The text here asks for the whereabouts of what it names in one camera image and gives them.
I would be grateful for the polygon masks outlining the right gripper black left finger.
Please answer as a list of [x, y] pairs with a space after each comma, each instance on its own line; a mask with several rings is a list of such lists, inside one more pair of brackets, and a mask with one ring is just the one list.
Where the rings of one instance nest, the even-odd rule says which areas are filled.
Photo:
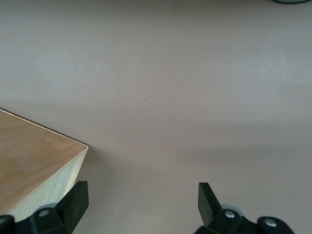
[[56, 204], [41, 206], [29, 217], [15, 221], [0, 216], [2, 234], [71, 234], [88, 208], [88, 182], [79, 181]]

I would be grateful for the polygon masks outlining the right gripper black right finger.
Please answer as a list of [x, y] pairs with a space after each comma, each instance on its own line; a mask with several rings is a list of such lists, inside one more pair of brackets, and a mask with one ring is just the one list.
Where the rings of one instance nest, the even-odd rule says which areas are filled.
[[281, 219], [262, 216], [256, 223], [233, 208], [223, 208], [209, 183], [198, 185], [198, 210], [203, 226], [197, 234], [291, 234], [292, 229]]

